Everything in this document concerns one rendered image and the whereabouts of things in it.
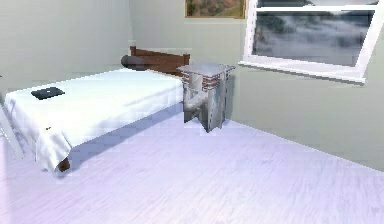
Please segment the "white framed window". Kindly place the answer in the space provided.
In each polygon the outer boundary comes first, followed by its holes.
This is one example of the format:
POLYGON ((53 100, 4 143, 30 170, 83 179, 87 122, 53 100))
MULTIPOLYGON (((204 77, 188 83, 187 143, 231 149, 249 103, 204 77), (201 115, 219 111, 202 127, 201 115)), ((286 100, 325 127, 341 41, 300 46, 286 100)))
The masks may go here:
POLYGON ((244 66, 364 83, 384 0, 250 0, 244 66))

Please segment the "white slanted furniture leg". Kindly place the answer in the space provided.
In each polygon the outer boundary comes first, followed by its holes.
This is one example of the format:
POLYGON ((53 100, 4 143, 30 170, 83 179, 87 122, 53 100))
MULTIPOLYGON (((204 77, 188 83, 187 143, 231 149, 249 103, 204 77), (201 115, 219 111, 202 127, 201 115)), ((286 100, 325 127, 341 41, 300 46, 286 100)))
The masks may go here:
POLYGON ((18 159, 23 159, 24 154, 23 154, 22 148, 13 131, 11 122, 9 121, 6 113, 4 112, 4 107, 1 104, 0 104, 0 125, 16 157, 18 159))

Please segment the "black laptop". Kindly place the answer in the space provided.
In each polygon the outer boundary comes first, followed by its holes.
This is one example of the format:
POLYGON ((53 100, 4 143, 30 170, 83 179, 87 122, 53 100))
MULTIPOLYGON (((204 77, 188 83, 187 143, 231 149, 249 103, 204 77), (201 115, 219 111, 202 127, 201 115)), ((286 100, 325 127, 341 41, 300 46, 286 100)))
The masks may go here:
POLYGON ((57 87, 49 87, 45 89, 32 91, 31 94, 38 100, 44 100, 64 94, 64 91, 57 87))

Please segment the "white bed with wooden headboard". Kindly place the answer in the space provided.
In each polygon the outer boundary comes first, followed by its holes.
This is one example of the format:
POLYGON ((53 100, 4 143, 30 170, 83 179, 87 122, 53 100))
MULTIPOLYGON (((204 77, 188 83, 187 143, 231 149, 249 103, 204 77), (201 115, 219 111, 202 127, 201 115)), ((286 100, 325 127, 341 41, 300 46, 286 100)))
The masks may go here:
POLYGON ((122 69, 9 92, 4 112, 14 133, 25 138, 35 160, 53 172, 70 167, 71 150, 121 127, 180 103, 183 87, 177 67, 188 54, 130 48, 146 70, 122 69), (57 87, 63 95, 38 100, 31 92, 57 87))

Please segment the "framed landscape picture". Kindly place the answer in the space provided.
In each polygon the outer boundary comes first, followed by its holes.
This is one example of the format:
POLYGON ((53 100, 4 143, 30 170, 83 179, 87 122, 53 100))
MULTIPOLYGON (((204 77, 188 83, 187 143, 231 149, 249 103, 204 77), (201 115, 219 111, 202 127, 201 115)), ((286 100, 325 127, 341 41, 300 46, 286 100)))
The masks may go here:
POLYGON ((247 0, 184 0, 186 18, 244 19, 247 0))

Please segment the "grey bedside table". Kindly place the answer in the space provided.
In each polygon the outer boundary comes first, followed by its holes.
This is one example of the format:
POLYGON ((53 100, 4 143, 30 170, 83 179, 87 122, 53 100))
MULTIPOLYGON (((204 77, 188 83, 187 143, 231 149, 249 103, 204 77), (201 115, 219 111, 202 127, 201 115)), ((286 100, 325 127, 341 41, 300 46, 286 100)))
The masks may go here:
POLYGON ((207 133, 225 121, 227 82, 235 66, 200 62, 178 67, 183 83, 184 122, 197 118, 207 133))

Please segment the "dark grey pillow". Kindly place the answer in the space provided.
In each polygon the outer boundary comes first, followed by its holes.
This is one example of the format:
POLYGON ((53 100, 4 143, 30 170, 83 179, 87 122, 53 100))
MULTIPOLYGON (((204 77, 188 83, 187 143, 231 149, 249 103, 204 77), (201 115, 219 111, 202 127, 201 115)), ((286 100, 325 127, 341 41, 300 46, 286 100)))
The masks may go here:
POLYGON ((144 60, 140 57, 137 57, 137 56, 124 55, 121 58, 121 64, 125 68, 136 70, 136 71, 145 71, 146 70, 144 60))

